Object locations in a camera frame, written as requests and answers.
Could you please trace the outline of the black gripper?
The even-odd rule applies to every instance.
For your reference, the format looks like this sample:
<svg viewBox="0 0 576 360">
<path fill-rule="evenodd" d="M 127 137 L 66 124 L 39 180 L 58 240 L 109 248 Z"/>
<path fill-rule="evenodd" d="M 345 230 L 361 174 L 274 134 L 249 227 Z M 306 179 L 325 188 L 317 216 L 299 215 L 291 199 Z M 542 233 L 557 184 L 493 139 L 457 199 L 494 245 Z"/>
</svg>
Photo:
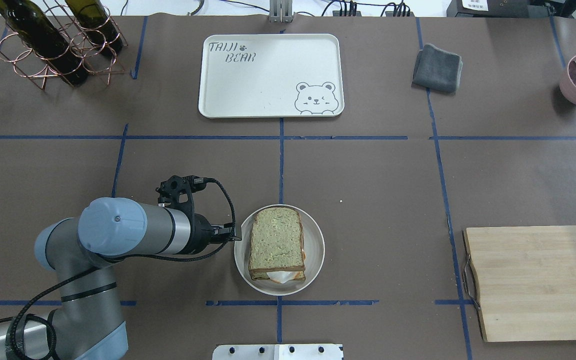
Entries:
<svg viewBox="0 0 576 360">
<path fill-rule="evenodd" d="M 204 215 L 195 213 L 192 224 L 192 235 L 188 241 L 188 255 L 198 255 L 212 244 L 224 244 L 241 241 L 237 226 L 212 226 Z"/>
</svg>

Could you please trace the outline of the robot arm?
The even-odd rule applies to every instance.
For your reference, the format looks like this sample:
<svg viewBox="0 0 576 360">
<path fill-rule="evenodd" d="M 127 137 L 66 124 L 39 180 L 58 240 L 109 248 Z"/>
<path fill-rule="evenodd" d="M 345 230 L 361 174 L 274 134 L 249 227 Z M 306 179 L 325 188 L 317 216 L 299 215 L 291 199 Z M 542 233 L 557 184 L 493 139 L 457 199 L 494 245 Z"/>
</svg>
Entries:
<svg viewBox="0 0 576 360">
<path fill-rule="evenodd" d="M 39 233 L 34 253 L 58 282 L 0 319 L 0 360 L 119 360 L 128 349 L 113 266 L 130 257 L 203 260 L 210 244 L 237 240 L 237 225 L 217 225 L 194 207 L 98 198 L 80 216 Z"/>
</svg>

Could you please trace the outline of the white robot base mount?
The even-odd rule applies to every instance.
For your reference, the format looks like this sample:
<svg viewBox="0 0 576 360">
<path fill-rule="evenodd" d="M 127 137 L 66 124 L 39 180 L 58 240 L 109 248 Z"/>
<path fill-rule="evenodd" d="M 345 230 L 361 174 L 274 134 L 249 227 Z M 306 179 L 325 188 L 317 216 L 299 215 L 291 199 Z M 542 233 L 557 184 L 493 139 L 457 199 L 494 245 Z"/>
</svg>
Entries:
<svg viewBox="0 0 576 360">
<path fill-rule="evenodd" d="M 343 360 L 342 344 L 222 344 L 215 347 L 213 360 Z"/>
</svg>

